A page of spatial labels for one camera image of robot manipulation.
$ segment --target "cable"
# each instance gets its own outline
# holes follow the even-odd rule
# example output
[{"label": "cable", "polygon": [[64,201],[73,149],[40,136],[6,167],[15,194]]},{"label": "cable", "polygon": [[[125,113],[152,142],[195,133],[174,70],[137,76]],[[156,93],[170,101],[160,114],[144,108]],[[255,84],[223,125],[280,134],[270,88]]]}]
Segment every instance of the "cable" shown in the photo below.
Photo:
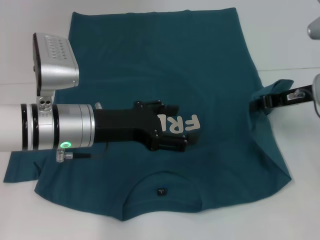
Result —
[{"label": "cable", "polygon": [[96,158],[101,158],[106,153],[106,151],[108,149],[108,145],[109,145],[108,142],[106,142],[104,151],[102,153],[98,153],[98,154],[75,152],[75,153],[73,153],[73,159],[96,159]]},{"label": "cable", "polygon": [[315,100],[314,95],[312,94],[312,92],[309,91],[309,90],[307,90],[307,89],[304,89],[304,88],[299,88],[299,91],[308,94],[308,95],[312,98],[313,104],[314,104],[315,113],[316,113],[317,116],[320,118],[320,114],[319,114],[318,109],[317,109],[317,103],[316,103],[316,100]]}]

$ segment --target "t-shirt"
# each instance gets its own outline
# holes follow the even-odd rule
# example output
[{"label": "t-shirt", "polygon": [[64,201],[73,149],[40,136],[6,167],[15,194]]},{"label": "t-shirt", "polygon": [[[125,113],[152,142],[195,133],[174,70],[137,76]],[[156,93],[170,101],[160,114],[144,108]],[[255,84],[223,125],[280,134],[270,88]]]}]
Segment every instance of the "t-shirt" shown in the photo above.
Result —
[{"label": "t-shirt", "polygon": [[235,8],[74,12],[69,40],[79,86],[57,91],[56,104],[131,109],[135,101],[161,100],[179,105],[176,118],[161,116],[166,131],[188,133],[196,123],[199,140],[186,152],[110,142],[103,153],[99,143],[73,152],[102,157],[63,163],[56,162],[55,150],[13,152],[5,182],[38,179],[35,192],[53,203],[125,221],[154,211],[249,203],[291,180],[267,113],[250,113],[249,103],[293,82],[263,88]]}]

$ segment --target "green led light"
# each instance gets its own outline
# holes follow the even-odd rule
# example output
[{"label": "green led light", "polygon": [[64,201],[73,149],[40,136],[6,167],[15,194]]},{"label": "green led light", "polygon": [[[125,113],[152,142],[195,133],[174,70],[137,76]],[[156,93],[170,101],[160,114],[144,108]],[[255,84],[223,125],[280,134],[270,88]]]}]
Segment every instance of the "green led light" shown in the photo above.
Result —
[{"label": "green led light", "polygon": [[68,149],[68,148],[70,148],[71,146],[72,146],[71,142],[68,142],[68,141],[65,141],[65,142],[63,142],[63,143],[60,144],[60,147],[61,147],[62,149]]}]

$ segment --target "black ring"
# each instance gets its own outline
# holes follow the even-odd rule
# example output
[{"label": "black ring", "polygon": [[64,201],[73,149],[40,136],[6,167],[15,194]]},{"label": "black ring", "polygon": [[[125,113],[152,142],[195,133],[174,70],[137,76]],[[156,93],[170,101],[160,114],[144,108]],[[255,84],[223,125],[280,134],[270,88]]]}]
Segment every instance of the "black ring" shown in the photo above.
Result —
[{"label": "black ring", "polygon": [[32,104],[32,119],[33,119],[33,150],[39,148],[39,118],[38,118],[38,106]]},{"label": "black ring", "polygon": [[52,114],[53,114],[53,122],[54,122],[53,148],[57,149],[60,141],[60,125],[59,125],[59,111],[56,104],[52,105]]},{"label": "black ring", "polygon": [[21,118],[22,118],[22,150],[28,150],[28,114],[27,104],[21,104]]}]

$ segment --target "silver metal ring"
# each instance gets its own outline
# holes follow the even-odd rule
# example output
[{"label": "silver metal ring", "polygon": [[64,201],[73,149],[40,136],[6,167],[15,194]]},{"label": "silver metal ring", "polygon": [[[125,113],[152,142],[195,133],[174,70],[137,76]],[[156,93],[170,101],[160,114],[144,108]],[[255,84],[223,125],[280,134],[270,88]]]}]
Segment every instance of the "silver metal ring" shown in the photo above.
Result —
[{"label": "silver metal ring", "polygon": [[95,140],[95,115],[94,110],[90,104],[87,105],[90,112],[90,120],[91,120],[91,139],[88,147],[91,147],[94,144]]},{"label": "silver metal ring", "polygon": [[91,140],[91,118],[88,105],[80,104],[80,111],[82,117],[82,141],[81,148],[87,148]]},{"label": "silver metal ring", "polygon": [[57,104],[59,111],[59,146],[80,148],[83,138],[83,120],[78,104]]},{"label": "silver metal ring", "polygon": [[28,125],[28,151],[32,151],[34,149],[34,121],[31,104],[26,105],[26,118]]},{"label": "silver metal ring", "polygon": [[38,109],[39,150],[54,147],[55,124],[52,110],[41,111]]}]

